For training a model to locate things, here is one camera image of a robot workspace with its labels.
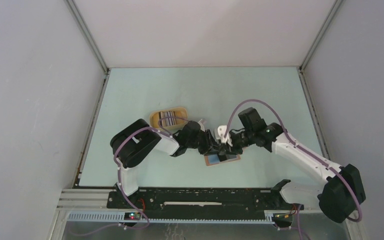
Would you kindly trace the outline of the brown leather card holder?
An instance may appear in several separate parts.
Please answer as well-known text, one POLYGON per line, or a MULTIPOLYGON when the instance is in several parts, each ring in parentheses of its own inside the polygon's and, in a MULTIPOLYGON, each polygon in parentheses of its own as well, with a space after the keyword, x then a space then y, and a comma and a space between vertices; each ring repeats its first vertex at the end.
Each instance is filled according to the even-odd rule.
POLYGON ((205 159, 206 166, 214 166, 218 164, 229 163, 229 162, 240 160, 241 156, 234 155, 234 154, 225 154, 225 155, 212 154, 212 155, 206 155, 204 159, 205 159))

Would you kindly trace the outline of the yellow oval card tray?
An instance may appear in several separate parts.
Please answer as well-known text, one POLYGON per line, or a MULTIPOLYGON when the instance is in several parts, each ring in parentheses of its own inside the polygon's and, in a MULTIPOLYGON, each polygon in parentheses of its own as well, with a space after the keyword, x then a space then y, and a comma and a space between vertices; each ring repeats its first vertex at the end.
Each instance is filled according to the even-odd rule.
POLYGON ((184 107, 173 107, 157 110, 150 114, 149 125, 156 129, 161 126, 168 130, 179 130, 188 122, 188 112, 184 107))

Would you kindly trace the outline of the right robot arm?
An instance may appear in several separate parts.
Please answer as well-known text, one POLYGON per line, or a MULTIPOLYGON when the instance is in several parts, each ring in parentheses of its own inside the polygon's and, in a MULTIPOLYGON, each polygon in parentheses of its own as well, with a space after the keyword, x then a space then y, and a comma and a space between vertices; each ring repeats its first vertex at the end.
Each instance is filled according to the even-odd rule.
POLYGON ((214 130, 224 152, 240 155, 243 149, 255 145, 289 160, 315 182, 305 185, 286 180, 270 196, 275 208, 302 204, 321 210, 336 223, 362 220, 361 204, 366 194, 360 171, 354 165, 342 166, 317 154, 293 138, 279 122, 266 124, 253 107, 243 110, 238 117, 243 125, 239 132, 229 130, 229 125, 214 130))

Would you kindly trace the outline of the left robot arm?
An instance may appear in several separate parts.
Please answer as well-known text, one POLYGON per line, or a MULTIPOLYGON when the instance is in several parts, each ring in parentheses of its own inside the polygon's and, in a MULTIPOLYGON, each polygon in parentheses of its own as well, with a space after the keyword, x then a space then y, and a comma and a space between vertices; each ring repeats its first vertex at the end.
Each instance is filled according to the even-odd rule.
POLYGON ((175 133, 150 126, 140 118, 116 134, 110 141, 113 160, 117 164, 117 188, 121 190, 118 201, 125 208, 133 208, 138 202, 138 171, 136 167, 153 150, 171 157, 183 155, 195 149, 203 156, 226 154, 210 130, 204 130, 200 122, 188 120, 175 133))

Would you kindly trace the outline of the cards in tray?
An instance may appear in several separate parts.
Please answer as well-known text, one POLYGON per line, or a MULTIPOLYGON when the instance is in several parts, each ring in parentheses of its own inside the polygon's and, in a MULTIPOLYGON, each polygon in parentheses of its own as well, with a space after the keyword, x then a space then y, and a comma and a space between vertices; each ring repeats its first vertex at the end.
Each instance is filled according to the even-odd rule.
POLYGON ((161 125, 163 127, 170 127, 170 126, 175 126, 178 125, 178 115, 176 111, 160 111, 158 113, 158 116, 161 119, 161 125))

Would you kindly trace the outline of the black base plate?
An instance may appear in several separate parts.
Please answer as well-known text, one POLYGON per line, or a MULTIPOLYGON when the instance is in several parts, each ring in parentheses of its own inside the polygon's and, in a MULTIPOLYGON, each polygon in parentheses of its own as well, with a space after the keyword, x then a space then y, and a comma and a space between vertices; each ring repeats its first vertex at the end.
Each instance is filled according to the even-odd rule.
POLYGON ((140 187, 125 199, 120 190, 109 192, 108 209, 139 208, 152 220, 265 220, 266 211, 294 209, 278 188, 140 187))

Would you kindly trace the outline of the aluminium frame rail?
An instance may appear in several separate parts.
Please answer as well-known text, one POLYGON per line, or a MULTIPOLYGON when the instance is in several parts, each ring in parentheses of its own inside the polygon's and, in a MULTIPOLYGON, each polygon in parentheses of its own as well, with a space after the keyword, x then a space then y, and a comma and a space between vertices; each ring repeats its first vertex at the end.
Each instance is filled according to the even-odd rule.
MULTIPOLYGON (((104 209, 104 210, 118 210, 118 209, 109 209, 107 208, 107 201, 109 192, 115 191, 115 189, 66 189, 63 190, 57 206, 63 209, 104 209)), ((293 205, 293 210, 297 209, 298 205, 296 203, 291 203, 293 205)), ((134 211, 144 210, 139 208, 134 209, 120 209, 134 211)))

